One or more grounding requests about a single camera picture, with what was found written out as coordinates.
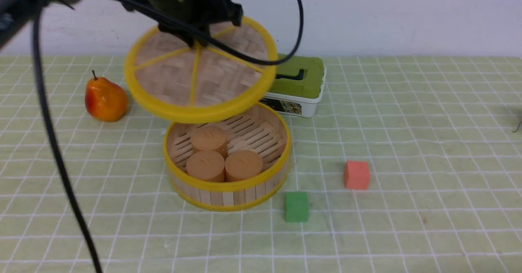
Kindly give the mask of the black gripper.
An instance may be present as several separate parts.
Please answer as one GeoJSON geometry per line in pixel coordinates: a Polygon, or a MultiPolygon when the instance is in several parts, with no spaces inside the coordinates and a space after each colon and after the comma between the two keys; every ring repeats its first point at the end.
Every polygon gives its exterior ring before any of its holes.
{"type": "Polygon", "coordinates": [[[241,4],[232,0],[132,0],[177,20],[186,22],[205,35],[212,24],[229,22],[240,27],[243,19],[241,4]]]}

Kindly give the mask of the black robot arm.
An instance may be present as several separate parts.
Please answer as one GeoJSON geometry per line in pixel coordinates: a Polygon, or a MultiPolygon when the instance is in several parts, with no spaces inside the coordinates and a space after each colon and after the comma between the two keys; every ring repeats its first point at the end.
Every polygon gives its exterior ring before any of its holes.
{"type": "MultiPolygon", "coordinates": [[[[1,0],[1,46],[7,44],[21,28],[50,2],[71,8],[80,0],[1,0]]],[[[150,16],[145,7],[160,11],[170,18],[183,21],[205,35],[210,26],[229,22],[242,24],[243,8],[231,0],[128,0],[122,3],[126,11],[150,16]]]]}

